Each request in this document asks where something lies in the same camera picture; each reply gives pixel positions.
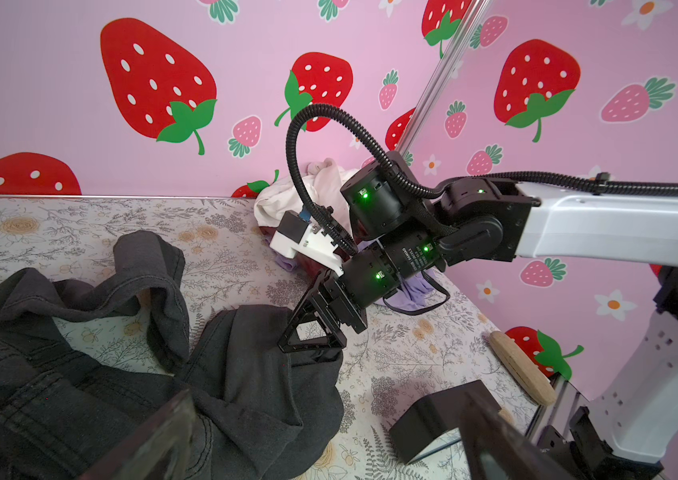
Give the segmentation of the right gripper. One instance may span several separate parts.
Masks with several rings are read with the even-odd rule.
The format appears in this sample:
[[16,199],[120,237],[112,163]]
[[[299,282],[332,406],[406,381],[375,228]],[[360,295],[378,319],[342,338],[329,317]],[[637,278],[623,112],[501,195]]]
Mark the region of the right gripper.
[[366,309],[351,298],[334,271],[324,269],[294,308],[277,345],[291,353],[292,364],[341,363],[347,343],[343,326],[357,334],[366,331]]

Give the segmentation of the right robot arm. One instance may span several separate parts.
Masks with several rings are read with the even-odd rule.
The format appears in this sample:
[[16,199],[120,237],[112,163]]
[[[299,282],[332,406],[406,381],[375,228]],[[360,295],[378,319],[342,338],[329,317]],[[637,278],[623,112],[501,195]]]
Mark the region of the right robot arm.
[[[350,223],[315,203],[297,162],[297,139],[331,119],[372,154],[341,188]],[[283,216],[271,245],[323,266],[279,340],[284,353],[346,344],[343,326],[366,329],[366,308],[431,268],[545,255],[656,264],[660,289],[643,342],[597,400],[571,417],[571,438],[546,427],[538,445],[484,400],[455,402],[475,479],[654,479],[678,432],[678,184],[588,180],[549,172],[503,172],[420,185],[402,156],[385,151],[350,114],[314,104],[295,114],[287,165],[302,201]]]

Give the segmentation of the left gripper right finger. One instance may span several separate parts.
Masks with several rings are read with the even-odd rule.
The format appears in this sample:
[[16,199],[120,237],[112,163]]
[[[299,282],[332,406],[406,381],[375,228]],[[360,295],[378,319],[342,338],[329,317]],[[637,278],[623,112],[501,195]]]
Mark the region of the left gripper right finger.
[[470,478],[574,479],[480,397],[467,393],[459,431]]

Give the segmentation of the dark grey cloth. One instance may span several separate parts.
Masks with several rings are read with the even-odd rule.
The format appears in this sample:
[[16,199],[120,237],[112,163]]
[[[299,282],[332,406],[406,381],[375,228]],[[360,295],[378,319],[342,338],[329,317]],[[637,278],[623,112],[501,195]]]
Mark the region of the dark grey cloth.
[[[292,364],[277,345],[290,311],[271,305],[222,311],[191,344],[183,252],[149,231],[113,251],[115,274],[95,286],[32,268],[0,284],[0,479],[77,478],[183,390],[196,413],[186,478],[308,470],[340,429],[342,362]],[[160,373],[104,365],[57,328],[136,314],[141,293]]]

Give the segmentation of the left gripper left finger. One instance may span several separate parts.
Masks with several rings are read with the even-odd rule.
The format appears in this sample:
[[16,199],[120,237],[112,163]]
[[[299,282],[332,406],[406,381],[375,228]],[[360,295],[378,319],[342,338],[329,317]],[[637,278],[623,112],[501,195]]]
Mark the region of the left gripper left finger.
[[195,420],[191,394],[183,390],[79,479],[182,479],[191,454]]

